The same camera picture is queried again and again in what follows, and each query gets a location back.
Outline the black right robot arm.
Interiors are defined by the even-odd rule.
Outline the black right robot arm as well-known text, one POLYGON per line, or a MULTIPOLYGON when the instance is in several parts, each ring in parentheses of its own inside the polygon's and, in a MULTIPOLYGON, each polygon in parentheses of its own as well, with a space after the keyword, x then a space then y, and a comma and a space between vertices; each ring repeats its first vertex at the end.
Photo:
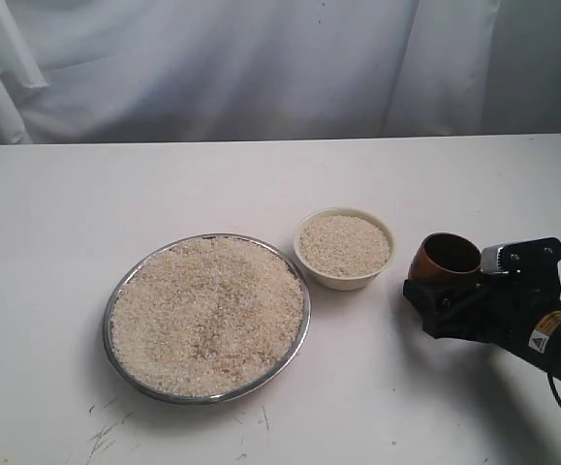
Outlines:
POLYGON ((402 293, 433 338, 493 344, 561 381, 561 242, 556 237, 479 249, 429 235, 402 293))

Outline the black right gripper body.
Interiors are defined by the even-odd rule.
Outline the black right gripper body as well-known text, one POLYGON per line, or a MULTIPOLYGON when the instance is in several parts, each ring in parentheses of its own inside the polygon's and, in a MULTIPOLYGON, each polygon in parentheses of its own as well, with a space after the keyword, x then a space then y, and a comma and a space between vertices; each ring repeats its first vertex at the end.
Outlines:
POLYGON ((536 326, 561 313, 559 273, 485 276, 465 289, 448 288, 435 300, 435 338, 494 344, 526 361, 543 361, 546 342, 534 345, 536 326))

